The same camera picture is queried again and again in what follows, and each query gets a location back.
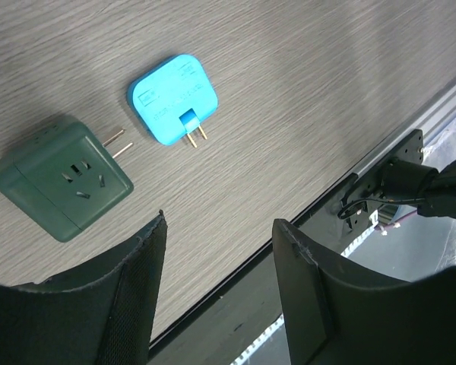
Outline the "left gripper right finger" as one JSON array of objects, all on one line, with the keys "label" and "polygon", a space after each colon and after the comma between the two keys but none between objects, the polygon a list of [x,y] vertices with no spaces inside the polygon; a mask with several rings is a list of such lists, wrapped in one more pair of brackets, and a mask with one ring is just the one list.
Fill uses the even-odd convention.
[{"label": "left gripper right finger", "polygon": [[456,364],[456,266],[401,281],[284,219],[272,243],[292,363]]}]

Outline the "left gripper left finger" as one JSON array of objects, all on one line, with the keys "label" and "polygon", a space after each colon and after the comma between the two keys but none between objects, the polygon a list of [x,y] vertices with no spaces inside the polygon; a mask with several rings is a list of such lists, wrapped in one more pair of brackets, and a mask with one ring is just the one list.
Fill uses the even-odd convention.
[{"label": "left gripper left finger", "polygon": [[0,285],[0,364],[146,364],[166,236],[159,213],[39,284]]}]

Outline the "blue plug adapter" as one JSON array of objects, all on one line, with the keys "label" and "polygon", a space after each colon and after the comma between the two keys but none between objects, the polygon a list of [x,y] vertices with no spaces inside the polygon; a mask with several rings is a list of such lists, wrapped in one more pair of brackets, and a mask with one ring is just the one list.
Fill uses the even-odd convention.
[{"label": "blue plug adapter", "polygon": [[173,56],[134,80],[127,101],[143,127],[162,145],[186,137],[196,147],[191,133],[218,107],[216,91],[201,62],[192,55]]}]

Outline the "dark green cube plug adapter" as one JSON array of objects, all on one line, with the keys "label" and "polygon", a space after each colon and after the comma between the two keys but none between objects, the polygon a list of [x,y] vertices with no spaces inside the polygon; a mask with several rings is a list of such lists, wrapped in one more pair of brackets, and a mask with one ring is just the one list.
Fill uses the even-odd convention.
[{"label": "dark green cube plug adapter", "polygon": [[133,190],[103,143],[70,115],[54,118],[0,159],[0,193],[62,243]]}]

